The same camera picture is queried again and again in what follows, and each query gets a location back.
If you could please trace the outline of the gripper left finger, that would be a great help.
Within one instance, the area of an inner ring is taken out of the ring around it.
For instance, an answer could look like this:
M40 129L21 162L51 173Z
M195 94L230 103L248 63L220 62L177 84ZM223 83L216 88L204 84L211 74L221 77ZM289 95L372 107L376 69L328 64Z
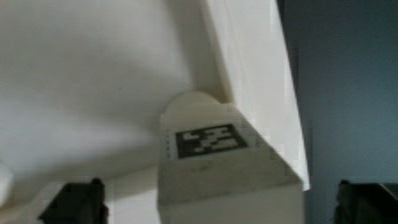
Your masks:
M15 224L108 224L101 179L49 184L26 204Z

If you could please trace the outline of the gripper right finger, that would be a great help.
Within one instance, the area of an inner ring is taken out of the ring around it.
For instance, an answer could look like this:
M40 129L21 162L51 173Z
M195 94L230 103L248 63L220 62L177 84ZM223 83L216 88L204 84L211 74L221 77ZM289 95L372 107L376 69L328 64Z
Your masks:
M337 185L333 224L398 224L398 183Z

